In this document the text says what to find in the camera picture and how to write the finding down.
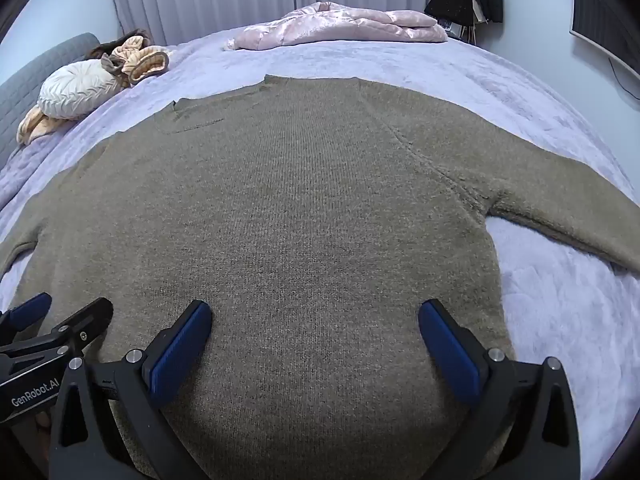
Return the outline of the wall mounted monitor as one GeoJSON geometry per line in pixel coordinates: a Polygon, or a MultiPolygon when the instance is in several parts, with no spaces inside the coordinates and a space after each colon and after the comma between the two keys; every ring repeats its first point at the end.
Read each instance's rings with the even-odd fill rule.
{"type": "Polygon", "coordinates": [[[570,33],[639,78],[639,41],[601,0],[574,0],[570,33]]]}

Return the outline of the grey quilted headboard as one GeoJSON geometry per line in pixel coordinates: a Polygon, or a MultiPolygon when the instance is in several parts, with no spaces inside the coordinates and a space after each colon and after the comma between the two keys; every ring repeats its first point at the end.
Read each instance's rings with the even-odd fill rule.
{"type": "Polygon", "coordinates": [[[1,166],[17,149],[18,124],[36,104],[43,81],[58,68],[81,61],[98,44],[91,32],[67,39],[38,55],[1,85],[1,166]]]}

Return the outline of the brown knit sweater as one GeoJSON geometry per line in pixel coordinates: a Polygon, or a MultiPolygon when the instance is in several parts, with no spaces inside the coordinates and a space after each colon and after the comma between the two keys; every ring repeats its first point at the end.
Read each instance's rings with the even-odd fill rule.
{"type": "Polygon", "coordinates": [[[26,203],[1,264],[30,253],[15,300],[48,292],[47,326],[111,300],[104,361],[212,307],[168,408],[211,477],[415,479],[461,417],[420,304],[510,342],[487,216],[638,268],[638,206],[581,162],[419,92],[270,76],[96,144],[26,203]]]}

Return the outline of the black handbag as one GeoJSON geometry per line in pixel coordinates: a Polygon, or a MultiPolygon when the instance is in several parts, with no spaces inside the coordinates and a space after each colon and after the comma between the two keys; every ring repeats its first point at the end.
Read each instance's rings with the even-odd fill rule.
{"type": "Polygon", "coordinates": [[[425,13],[436,20],[461,26],[474,24],[473,0],[428,0],[425,13]]]}

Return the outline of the white round pleated cushion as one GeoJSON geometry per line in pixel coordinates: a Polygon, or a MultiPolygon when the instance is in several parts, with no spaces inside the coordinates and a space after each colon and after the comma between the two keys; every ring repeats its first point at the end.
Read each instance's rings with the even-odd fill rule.
{"type": "Polygon", "coordinates": [[[70,63],[43,81],[37,104],[48,117],[76,120],[91,114],[122,90],[99,60],[70,63]]]}

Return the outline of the pink satin puffer jacket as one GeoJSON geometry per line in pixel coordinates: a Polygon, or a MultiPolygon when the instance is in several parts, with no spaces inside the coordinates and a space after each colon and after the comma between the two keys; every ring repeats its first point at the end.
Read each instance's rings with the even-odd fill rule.
{"type": "Polygon", "coordinates": [[[337,40],[441,44],[448,35],[434,18],[419,11],[380,11],[318,1],[277,20],[245,27],[228,40],[226,48],[265,51],[337,40]]]}

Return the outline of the lavender plush bed blanket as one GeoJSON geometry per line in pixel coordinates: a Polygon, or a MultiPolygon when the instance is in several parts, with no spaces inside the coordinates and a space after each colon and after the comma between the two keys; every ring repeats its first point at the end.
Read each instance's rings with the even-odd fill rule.
{"type": "MultiPolygon", "coordinates": [[[[1,167],[1,227],[30,196],[114,132],[180,98],[200,98],[283,77],[358,77],[454,102],[546,150],[584,162],[624,193],[632,186],[600,136],[562,96],[518,64],[444,44],[323,41],[231,51],[215,32],[172,50],[168,73],[100,108],[85,125],[14,151],[1,167]]],[[[487,223],[498,252],[502,303],[516,355],[565,365],[577,412],[582,474],[595,477],[639,408],[639,280],[595,256],[500,219],[487,223]]]]}

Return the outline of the beige knit garment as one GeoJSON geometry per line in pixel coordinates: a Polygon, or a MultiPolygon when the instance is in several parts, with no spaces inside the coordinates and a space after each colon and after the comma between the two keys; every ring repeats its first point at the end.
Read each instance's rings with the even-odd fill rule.
{"type": "MultiPolygon", "coordinates": [[[[142,44],[143,38],[134,36],[122,46],[117,47],[111,55],[104,54],[102,58],[90,58],[90,60],[99,60],[104,70],[114,75],[119,80],[122,90],[125,90],[140,84],[145,79],[163,75],[169,70],[171,50],[155,44],[143,47],[142,44]]],[[[18,124],[17,143],[32,144],[42,136],[55,132],[66,122],[78,122],[81,119],[65,120],[48,117],[43,114],[36,102],[18,124]]]]}

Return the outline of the dark brown garment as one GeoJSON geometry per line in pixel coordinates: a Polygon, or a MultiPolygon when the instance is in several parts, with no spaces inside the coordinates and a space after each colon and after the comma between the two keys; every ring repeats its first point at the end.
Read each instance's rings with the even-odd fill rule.
{"type": "Polygon", "coordinates": [[[86,54],[85,60],[90,60],[90,58],[102,58],[102,55],[104,54],[111,55],[117,47],[122,46],[129,38],[134,36],[140,36],[143,38],[143,47],[147,47],[152,44],[153,37],[150,33],[145,29],[136,28],[132,32],[128,32],[128,34],[121,36],[116,40],[104,42],[104,44],[98,44],[86,54]]]}

